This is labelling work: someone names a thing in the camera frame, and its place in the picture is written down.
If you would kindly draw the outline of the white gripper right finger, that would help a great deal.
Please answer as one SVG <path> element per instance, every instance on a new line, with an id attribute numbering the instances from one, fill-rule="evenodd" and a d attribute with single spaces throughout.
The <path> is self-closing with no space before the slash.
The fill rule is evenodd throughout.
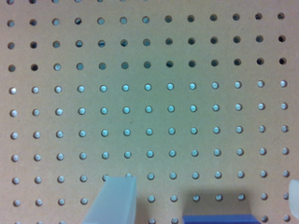
<path id="1" fill-rule="evenodd" d="M 290 182 L 289 207 L 293 215 L 299 215 L 299 180 L 292 179 Z"/>

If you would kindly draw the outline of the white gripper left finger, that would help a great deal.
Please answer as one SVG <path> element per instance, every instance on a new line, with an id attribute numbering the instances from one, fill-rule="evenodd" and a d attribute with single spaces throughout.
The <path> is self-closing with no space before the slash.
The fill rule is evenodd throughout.
<path id="1" fill-rule="evenodd" d="M 136 178 L 107 178 L 82 224 L 135 224 Z"/>

